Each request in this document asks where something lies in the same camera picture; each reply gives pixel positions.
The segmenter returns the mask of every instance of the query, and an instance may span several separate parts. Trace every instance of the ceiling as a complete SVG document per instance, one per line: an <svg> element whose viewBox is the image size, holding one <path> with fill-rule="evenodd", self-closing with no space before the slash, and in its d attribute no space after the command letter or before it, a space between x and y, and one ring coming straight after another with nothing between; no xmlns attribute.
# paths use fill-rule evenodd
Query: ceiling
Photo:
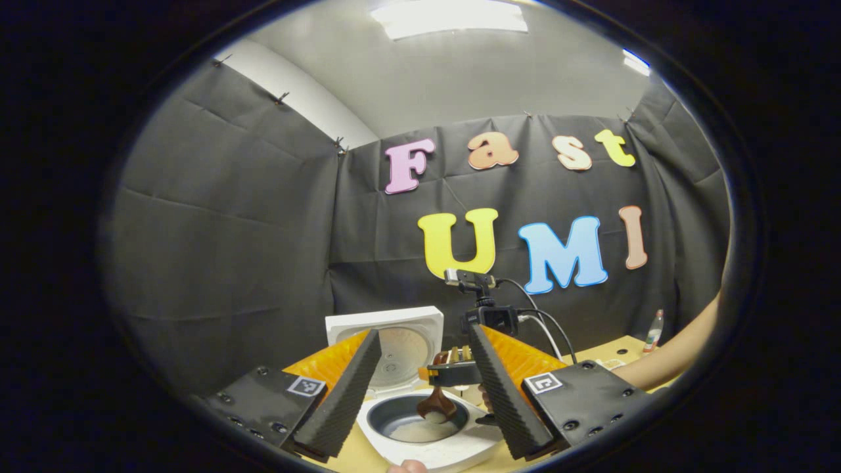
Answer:
<svg viewBox="0 0 841 473"><path fill-rule="evenodd" d="M626 118L648 78L619 45L538 3L528 33L460 30L390 40L368 0L324 0L249 37L309 73L381 138L488 116Z"/></svg>

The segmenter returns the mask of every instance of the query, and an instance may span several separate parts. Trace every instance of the foam letter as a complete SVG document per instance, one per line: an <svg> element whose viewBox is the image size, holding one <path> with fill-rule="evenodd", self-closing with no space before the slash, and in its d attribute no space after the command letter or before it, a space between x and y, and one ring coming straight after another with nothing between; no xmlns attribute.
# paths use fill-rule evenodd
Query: foam letter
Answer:
<svg viewBox="0 0 841 473"><path fill-rule="evenodd" d="M508 166L520 157L520 153L511 149L508 136L499 131L489 131L475 136L468 141L470 153L468 162L473 169L488 169L497 164Z"/></svg>
<svg viewBox="0 0 841 473"><path fill-rule="evenodd" d="M409 154L413 151L418 152L410 157ZM426 170L424 151L435 151L435 143L429 138L385 150L386 156L391 160L391 181L385 186L386 194L397 194L418 187L418 180L412 178L411 170L415 169L415 173L419 176Z"/></svg>
<svg viewBox="0 0 841 473"><path fill-rule="evenodd" d="M648 261L643 248L643 229L639 223L642 215L643 211L636 205L619 209L619 218L625 222L625 233L628 235L628 258L625 260L628 269L641 268Z"/></svg>
<svg viewBox="0 0 841 473"><path fill-rule="evenodd" d="M450 228L456 223L453 214L431 214L422 216L418 226L424 233L426 267L438 278L444 279L447 268L462 269L474 273L487 273L494 266L496 247L494 243L494 220L500 216L494 209L470 210L465 220L473 223L476 233L476 258L470 261L456 261L452 257L452 236Z"/></svg>
<svg viewBox="0 0 841 473"><path fill-rule="evenodd" d="M631 167L633 166L633 163L636 162L633 156L625 154L620 146L625 144L625 138L614 135L610 130L602 130L595 136L595 140L605 145L608 156L610 156L616 164L624 167Z"/></svg>
<svg viewBox="0 0 841 473"><path fill-rule="evenodd" d="M599 219L584 216L575 219L569 229L567 245L564 246L555 232L545 223L523 226L517 235L528 244L531 280L526 284L529 294L542 294L552 290L553 283L547 274L552 270L562 288L573 278L575 264L579 272L575 285L590 286L607 280L607 272L601 266L599 252Z"/></svg>
<svg viewBox="0 0 841 473"><path fill-rule="evenodd" d="M590 155L584 152L584 145L575 136L555 136L552 146L558 152L558 160L572 171L585 171L593 165Z"/></svg>

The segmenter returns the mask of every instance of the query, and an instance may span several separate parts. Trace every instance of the white cable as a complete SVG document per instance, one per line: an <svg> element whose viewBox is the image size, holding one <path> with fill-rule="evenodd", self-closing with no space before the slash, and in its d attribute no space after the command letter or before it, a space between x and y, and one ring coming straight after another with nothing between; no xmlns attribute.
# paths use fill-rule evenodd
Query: white cable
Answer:
<svg viewBox="0 0 841 473"><path fill-rule="evenodd" d="M540 319L538 319L535 316L525 315L525 316L517 316L517 318L520 320L520 322L523 322L526 319L532 319L533 321L537 322L537 325L539 325L540 328L543 329L543 331L546 333L546 338L548 338L549 342L552 344L552 349L555 350L555 356L558 357L558 359L561 359L561 350L558 350L558 345L555 344L555 339L552 338L552 334L549 333L549 329L546 328L546 324L544 324L543 322L540 322Z"/></svg>

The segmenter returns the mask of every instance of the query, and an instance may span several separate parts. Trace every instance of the brown spoon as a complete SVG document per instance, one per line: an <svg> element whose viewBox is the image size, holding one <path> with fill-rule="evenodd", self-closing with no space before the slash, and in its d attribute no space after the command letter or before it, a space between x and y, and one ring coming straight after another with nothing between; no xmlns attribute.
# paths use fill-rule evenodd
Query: brown spoon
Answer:
<svg viewBox="0 0 841 473"><path fill-rule="evenodd" d="M443 364L447 360L448 352L440 352L432 360L432 364ZM435 386L432 394L418 402L418 415L431 423L445 423L456 417L456 405L444 396L440 386Z"/></svg>

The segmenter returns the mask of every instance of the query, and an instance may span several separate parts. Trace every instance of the blue letter m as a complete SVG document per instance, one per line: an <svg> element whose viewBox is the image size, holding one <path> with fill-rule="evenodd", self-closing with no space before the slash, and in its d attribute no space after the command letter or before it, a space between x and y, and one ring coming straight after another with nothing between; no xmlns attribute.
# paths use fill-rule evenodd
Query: blue letter m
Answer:
<svg viewBox="0 0 841 473"><path fill-rule="evenodd" d="M565 288L573 278L575 264L579 272L575 285L590 286L607 280L607 271L601 266L599 252L599 219L585 216L575 219L569 229L567 245L564 246L555 232L545 223L523 226L517 234L526 240L529 252L531 280L526 284L529 294L543 294L552 290L547 268L552 270L558 284Z"/></svg>

